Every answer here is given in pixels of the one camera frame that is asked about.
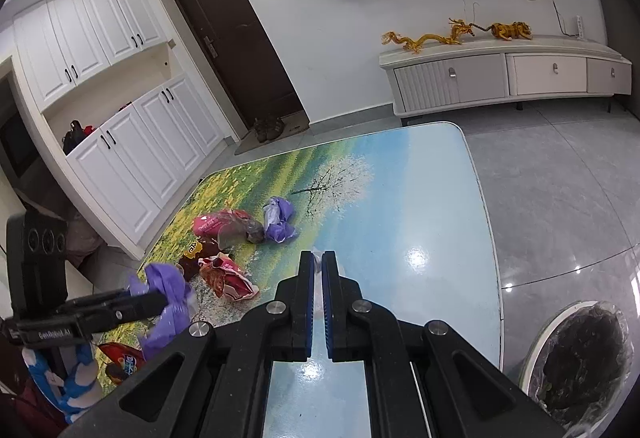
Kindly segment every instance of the dragon figurine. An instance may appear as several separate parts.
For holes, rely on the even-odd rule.
[[[440,35],[427,33],[420,37],[418,40],[411,40],[409,37],[398,37],[395,32],[387,32],[382,36],[382,43],[388,44],[393,41],[396,44],[404,44],[405,50],[413,50],[414,53],[420,53],[422,44],[425,40],[437,40],[441,44],[462,44],[460,42],[460,36],[463,34],[470,34],[475,37],[474,31],[470,24],[466,24],[462,19],[449,18],[449,24],[451,24],[451,35],[449,37],[442,37]]]
[[[496,39],[511,40],[522,37],[523,39],[531,40],[531,28],[527,23],[512,23],[512,24],[500,24],[493,23],[488,28],[483,28],[477,24],[471,23],[469,26],[474,26],[483,32],[491,30],[492,35]]]

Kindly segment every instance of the table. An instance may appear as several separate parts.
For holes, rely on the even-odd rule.
[[[217,299],[196,276],[196,319],[213,325],[238,320],[271,300],[278,281],[295,275],[300,251],[335,250],[341,275],[357,280],[364,297],[408,322],[446,321],[500,366],[495,248],[478,177],[457,126],[395,129],[216,172],[188,198],[145,263],[177,262],[194,241],[195,216],[228,206],[261,219],[270,196],[293,202],[299,235],[284,244],[234,249],[236,262],[260,287],[250,301]],[[121,326],[103,341],[136,344],[143,326]],[[362,363],[333,364],[327,357],[319,274],[313,333],[306,363],[274,365],[264,436],[370,436]]]

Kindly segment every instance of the brown door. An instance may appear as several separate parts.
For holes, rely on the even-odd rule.
[[[249,0],[175,0],[244,124],[302,104]]]

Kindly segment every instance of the black bag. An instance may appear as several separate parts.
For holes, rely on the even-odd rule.
[[[62,150],[65,154],[69,154],[85,138],[86,134],[84,134],[80,122],[78,120],[74,120],[71,122],[71,131],[67,131],[62,140]]]

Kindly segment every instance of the metal bolt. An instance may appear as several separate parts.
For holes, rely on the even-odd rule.
[[[189,334],[191,337],[204,337],[210,329],[209,323],[198,321],[189,326]]]
[[[446,335],[449,331],[449,325],[444,321],[431,321],[427,327],[433,335]]]
[[[280,313],[283,313],[284,310],[286,309],[287,309],[287,305],[284,304],[284,302],[282,301],[271,301],[269,304],[267,304],[267,311],[271,315],[279,315]]]
[[[366,299],[358,299],[353,302],[351,308],[357,313],[369,313],[371,311],[371,303]]]

